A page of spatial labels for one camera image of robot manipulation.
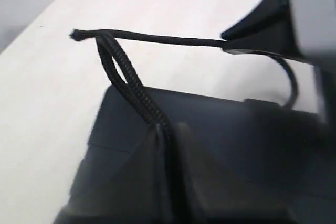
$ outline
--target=white table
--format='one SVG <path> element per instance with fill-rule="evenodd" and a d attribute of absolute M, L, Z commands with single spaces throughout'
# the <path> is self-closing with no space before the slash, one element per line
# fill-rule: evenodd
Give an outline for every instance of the white table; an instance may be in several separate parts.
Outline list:
<path fill-rule="evenodd" d="M 109 81 L 94 40 L 73 28 L 218 38 L 259 0 L 55 0 L 0 55 L 0 223 L 51 223 L 68 199 Z M 121 41 L 147 86 L 284 102 L 289 82 L 263 56 Z M 311 68 L 291 62 L 296 109 L 315 111 Z"/>

